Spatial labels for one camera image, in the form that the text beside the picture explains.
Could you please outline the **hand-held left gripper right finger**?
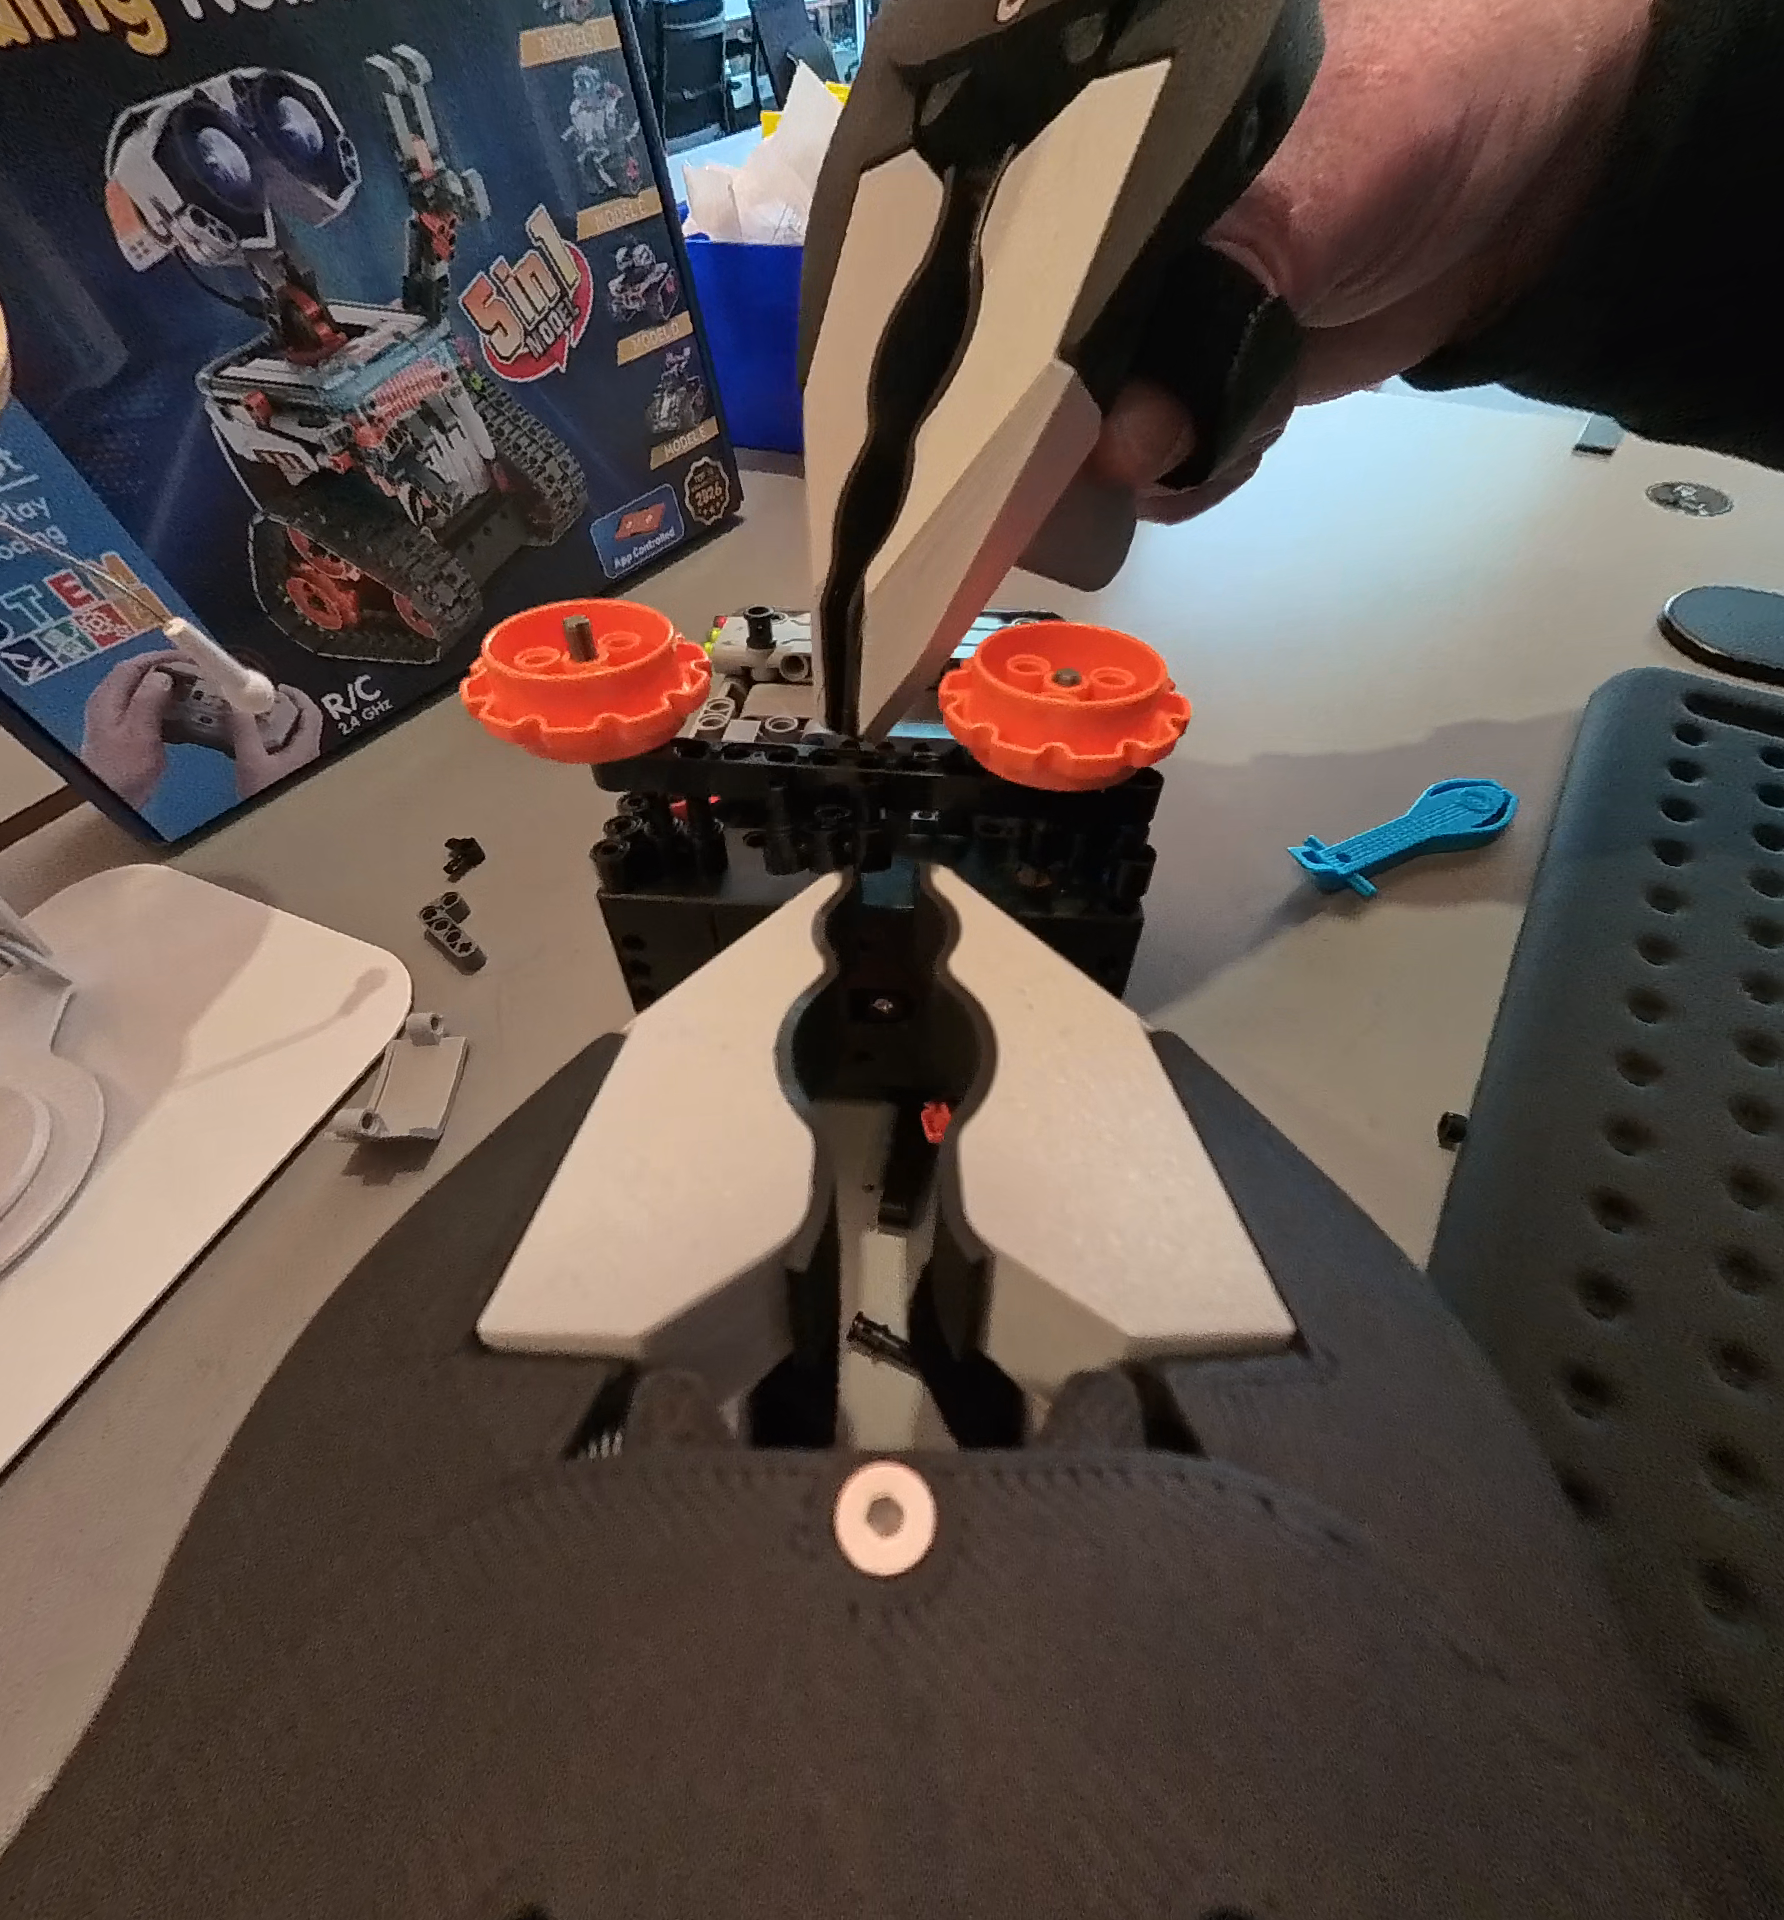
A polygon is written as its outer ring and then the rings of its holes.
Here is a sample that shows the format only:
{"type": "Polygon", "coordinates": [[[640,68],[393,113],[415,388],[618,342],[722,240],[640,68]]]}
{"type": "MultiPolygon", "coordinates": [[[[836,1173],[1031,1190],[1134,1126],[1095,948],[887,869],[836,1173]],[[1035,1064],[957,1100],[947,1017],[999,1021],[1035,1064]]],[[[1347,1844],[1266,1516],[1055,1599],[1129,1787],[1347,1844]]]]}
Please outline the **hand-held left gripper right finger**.
{"type": "Polygon", "coordinates": [[[938,1205],[968,1333],[1030,1395],[1124,1362],[1279,1357],[1297,1328],[1142,1017],[952,871],[942,980],[979,1064],[938,1205]]]}

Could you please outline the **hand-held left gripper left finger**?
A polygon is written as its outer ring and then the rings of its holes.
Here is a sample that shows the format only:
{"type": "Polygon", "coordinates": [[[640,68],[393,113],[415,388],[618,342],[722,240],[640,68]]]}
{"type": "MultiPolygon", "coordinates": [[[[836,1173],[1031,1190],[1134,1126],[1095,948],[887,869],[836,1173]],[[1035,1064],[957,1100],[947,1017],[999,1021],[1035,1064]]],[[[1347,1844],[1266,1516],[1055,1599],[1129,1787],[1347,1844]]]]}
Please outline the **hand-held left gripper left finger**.
{"type": "Polygon", "coordinates": [[[625,1029],[478,1316],[498,1352],[677,1369],[752,1388],[792,1345],[818,1142],[788,1040],[835,973],[831,874],[625,1029]]]}

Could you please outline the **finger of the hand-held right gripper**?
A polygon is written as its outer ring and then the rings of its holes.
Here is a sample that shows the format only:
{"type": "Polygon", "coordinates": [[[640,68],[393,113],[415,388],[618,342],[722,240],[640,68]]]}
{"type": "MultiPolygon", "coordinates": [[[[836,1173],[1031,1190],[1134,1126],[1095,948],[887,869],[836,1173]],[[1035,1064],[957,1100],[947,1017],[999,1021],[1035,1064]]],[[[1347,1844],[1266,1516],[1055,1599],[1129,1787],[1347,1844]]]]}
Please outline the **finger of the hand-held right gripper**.
{"type": "Polygon", "coordinates": [[[957,352],[960,193],[906,148],[857,179],[805,388],[828,716],[904,716],[952,604],[954,490],[925,427],[957,352]]]}
{"type": "Polygon", "coordinates": [[[1146,61],[1099,76],[996,179],[968,342],[914,432],[904,504],[863,575],[863,736],[902,717],[1095,443],[1101,405],[1060,338],[1168,74],[1146,61]]]}

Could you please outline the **building kit robot model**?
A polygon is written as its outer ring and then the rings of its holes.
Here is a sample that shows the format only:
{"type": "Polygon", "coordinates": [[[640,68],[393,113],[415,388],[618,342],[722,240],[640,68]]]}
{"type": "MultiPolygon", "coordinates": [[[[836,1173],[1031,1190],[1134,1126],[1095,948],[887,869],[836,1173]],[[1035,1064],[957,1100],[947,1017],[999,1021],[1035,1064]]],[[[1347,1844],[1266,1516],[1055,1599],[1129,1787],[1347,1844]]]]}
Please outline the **building kit robot model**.
{"type": "Polygon", "coordinates": [[[813,875],[856,884],[831,1013],[831,1100],[892,1112],[867,1175],[910,1236],[954,1096],[920,1064],[934,1007],[923,877],[954,871],[1118,997],[1144,928],[1160,763],[1192,707],[1166,659],[1110,627],[986,613],[881,739],[821,719],[807,617],[752,606],[705,645],[636,602],[495,627],[462,685],[498,739],[591,768],[617,813],[591,850],[636,1011],[749,936],[813,875]]]}

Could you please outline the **person's right forearm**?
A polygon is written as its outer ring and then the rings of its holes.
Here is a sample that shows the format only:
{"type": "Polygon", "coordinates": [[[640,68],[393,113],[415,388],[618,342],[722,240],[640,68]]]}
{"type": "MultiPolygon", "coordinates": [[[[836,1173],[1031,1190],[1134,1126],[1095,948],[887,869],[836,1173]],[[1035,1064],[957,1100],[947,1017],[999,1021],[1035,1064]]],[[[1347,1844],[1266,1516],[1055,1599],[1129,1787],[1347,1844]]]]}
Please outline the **person's right forearm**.
{"type": "Polygon", "coordinates": [[[1784,472],[1784,2],[1654,7],[1569,236],[1408,385],[1501,386],[1784,472]]]}

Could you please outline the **person's right hand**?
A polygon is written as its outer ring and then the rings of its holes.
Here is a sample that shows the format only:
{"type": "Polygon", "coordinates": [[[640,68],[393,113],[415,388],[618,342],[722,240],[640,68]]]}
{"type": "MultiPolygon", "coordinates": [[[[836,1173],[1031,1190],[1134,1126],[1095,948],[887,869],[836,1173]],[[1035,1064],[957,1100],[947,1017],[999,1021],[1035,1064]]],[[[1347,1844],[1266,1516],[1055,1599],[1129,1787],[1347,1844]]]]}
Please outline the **person's right hand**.
{"type": "Polygon", "coordinates": [[[1297,372],[1197,486],[1179,396],[1114,403],[1093,475],[1144,520],[1236,490],[1297,405],[1376,388],[1470,337],[1550,262],[1604,168],[1651,34],[1644,2],[1325,2],[1277,154],[1202,240],[1283,299],[1297,372]]]}

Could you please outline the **blue storage bin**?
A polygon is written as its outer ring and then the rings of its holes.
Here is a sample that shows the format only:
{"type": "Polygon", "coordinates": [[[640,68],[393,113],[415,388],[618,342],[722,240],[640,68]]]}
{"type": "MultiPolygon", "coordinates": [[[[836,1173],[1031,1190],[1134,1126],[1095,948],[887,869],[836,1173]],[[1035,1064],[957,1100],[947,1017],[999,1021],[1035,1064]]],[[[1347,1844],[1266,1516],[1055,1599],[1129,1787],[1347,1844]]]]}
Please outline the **blue storage bin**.
{"type": "Polygon", "coordinates": [[[686,236],[686,252],[729,440],[801,453],[804,248],[686,236]]]}

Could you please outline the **crumpled white paper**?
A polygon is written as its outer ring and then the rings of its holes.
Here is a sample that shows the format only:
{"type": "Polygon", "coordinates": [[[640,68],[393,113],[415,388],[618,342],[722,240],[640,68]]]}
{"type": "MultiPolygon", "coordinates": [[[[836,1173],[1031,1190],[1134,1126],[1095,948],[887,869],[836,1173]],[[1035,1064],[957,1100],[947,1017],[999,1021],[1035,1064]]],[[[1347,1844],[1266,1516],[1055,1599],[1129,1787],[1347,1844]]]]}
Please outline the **crumpled white paper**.
{"type": "Polygon", "coordinates": [[[793,71],[786,104],[741,155],[684,155],[678,167],[682,235],[688,240],[759,248],[801,248],[824,158],[849,84],[826,81],[807,65],[793,71]]]}

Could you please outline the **grey panel piece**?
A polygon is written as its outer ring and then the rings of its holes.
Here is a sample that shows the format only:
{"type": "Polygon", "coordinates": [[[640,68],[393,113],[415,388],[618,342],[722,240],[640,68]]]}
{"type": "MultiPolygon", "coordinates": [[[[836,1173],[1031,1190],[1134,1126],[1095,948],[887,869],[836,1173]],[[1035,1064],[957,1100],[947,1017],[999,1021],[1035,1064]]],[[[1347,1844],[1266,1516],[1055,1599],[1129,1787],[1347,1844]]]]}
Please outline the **grey panel piece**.
{"type": "Polygon", "coordinates": [[[362,1097],[329,1119],[333,1138],[353,1144],[436,1144],[449,1130],[471,1057],[471,1042],[438,1013],[410,1015],[382,1051],[362,1097]]]}

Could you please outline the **blue plastic pin tool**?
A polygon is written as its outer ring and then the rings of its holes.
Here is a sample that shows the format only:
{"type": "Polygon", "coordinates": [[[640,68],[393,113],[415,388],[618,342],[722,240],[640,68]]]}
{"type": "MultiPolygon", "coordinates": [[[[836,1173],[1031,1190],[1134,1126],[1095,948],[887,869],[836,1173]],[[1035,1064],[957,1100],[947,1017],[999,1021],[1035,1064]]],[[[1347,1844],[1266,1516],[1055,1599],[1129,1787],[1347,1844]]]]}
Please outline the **blue plastic pin tool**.
{"type": "Polygon", "coordinates": [[[1519,796],[1492,779],[1436,780],[1406,812],[1371,828],[1288,847],[1288,856],[1325,894],[1376,899],[1376,877],[1413,859],[1494,842],[1519,815],[1519,796]]]}

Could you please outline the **dark perforated tray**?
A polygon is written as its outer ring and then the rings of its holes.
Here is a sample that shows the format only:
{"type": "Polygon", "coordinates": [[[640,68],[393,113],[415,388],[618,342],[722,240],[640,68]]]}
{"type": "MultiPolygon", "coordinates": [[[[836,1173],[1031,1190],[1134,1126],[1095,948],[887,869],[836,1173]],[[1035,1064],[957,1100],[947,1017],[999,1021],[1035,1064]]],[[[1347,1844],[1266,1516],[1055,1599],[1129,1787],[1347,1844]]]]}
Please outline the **dark perforated tray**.
{"type": "Polygon", "coordinates": [[[1784,1911],[1784,699],[1586,702],[1433,1240],[1784,1911]]]}

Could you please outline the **white rod with round tip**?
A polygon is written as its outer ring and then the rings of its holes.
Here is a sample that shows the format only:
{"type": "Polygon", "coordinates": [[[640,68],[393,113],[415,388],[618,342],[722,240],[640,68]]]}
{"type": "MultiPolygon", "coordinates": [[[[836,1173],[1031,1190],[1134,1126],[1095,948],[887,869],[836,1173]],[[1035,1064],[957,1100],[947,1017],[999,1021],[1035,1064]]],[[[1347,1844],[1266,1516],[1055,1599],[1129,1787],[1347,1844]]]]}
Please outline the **white rod with round tip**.
{"type": "Polygon", "coordinates": [[[235,710],[266,717],[275,708],[278,693],[270,675],[230,655],[186,617],[166,617],[160,632],[235,710]]]}

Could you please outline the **blue robot kit box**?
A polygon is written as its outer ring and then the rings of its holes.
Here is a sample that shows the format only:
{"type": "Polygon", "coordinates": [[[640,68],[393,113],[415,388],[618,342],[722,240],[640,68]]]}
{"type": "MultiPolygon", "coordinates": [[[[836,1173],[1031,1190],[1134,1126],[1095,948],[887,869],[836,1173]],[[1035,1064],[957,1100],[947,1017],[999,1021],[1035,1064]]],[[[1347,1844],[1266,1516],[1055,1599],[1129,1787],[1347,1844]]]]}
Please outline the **blue robot kit box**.
{"type": "Polygon", "coordinates": [[[630,4],[0,2],[0,721],[93,803],[175,845],[444,699],[498,620],[617,596],[726,532],[733,446],[692,313],[630,4]],[[195,195],[166,97],[302,76],[280,154],[212,158],[195,195]],[[319,372],[316,311],[444,318],[458,391],[419,482],[345,421],[376,395],[319,372]],[[177,617],[304,691],[288,745],[205,697],[166,705],[158,642],[105,636],[105,589],[54,569],[90,541],[177,617]]]}

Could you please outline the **black oval object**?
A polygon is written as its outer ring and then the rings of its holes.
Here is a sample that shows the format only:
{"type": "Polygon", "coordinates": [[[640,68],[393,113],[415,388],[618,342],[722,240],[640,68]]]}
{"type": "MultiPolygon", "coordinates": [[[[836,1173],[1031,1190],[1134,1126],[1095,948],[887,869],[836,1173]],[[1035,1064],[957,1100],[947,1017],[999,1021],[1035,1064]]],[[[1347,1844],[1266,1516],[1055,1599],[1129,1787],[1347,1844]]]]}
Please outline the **black oval object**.
{"type": "Polygon", "coordinates": [[[1689,659],[1784,689],[1784,592],[1742,585],[1679,589],[1661,610],[1659,627],[1689,659]]]}

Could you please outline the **white lamp base plate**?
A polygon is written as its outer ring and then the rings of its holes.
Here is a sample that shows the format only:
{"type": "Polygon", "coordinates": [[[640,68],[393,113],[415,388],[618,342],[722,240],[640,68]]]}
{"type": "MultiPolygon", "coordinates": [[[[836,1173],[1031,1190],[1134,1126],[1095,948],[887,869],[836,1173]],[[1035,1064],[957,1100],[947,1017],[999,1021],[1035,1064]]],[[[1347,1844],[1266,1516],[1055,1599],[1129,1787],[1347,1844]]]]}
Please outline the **white lamp base plate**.
{"type": "Polygon", "coordinates": [[[168,865],[0,894],[0,1479],[376,1066],[404,962],[168,865]]]}

